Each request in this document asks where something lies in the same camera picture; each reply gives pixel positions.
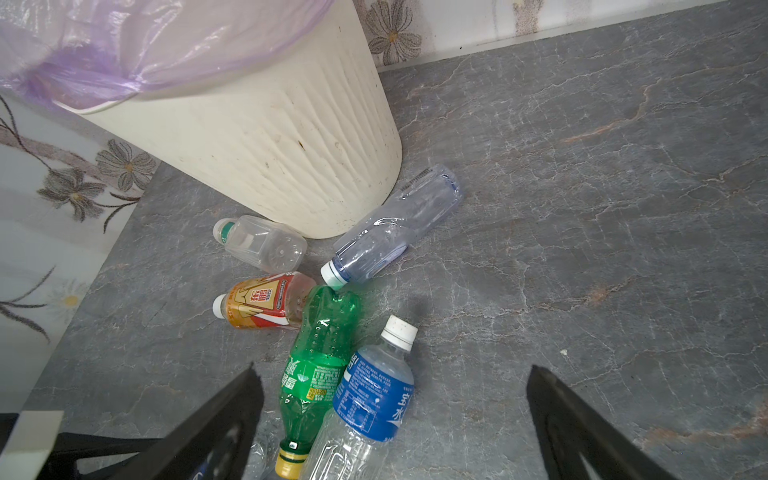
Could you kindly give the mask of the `clear bottle dark blue label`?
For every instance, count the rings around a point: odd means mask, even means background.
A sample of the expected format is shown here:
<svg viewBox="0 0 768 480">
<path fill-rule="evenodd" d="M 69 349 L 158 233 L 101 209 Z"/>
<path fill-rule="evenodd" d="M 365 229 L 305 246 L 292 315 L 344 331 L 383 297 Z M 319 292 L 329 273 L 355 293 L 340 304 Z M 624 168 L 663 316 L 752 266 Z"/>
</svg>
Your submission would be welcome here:
<svg viewBox="0 0 768 480">
<path fill-rule="evenodd" d="M 377 479 L 414 396 L 406 361 L 418 328 L 392 315 L 380 341 L 359 348 L 345 369 L 302 479 Z"/>
</svg>

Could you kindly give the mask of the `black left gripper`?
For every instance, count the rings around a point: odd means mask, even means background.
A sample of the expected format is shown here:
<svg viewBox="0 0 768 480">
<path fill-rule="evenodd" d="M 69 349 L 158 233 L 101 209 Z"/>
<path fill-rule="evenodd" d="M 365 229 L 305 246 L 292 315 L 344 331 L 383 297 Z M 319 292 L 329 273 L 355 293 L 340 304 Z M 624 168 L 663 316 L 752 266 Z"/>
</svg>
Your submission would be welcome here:
<svg viewBox="0 0 768 480">
<path fill-rule="evenodd" d="M 36 479 L 108 479 L 126 462 L 121 461 L 87 474 L 78 469 L 77 463 L 80 460 L 100 457 L 131 457 L 158 442 L 157 438 L 113 438 L 59 430 L 53 450 Z"/>
</svg>

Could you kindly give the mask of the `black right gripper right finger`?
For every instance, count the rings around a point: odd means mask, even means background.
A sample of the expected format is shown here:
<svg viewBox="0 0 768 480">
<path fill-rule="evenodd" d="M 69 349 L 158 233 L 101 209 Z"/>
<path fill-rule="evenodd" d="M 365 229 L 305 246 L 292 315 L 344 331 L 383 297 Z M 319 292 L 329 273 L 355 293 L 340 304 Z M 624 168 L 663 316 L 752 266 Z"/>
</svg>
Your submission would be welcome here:
<svg viewBox="0 0 768 480">
<path fill-rule="evenodd" d="M 587 466 L 600 479 L 674 479 L 550 370 L 531 367 L 526 397 L 550 479 L 587 479 Z"/>
</svg>

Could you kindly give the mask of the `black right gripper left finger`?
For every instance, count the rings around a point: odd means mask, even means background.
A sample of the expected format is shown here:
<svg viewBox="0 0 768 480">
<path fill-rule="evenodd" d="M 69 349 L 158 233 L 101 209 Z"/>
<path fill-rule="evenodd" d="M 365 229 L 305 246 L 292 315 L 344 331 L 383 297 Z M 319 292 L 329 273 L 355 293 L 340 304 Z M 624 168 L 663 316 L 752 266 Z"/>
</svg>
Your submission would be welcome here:
<svg viewBox="0 0 768 480">
<path fill-rule="evenodd" d="M 117 471 L 115 479 L 241 479 L 264 405 L 248 366 L 175 430 Z"/>
</svg>

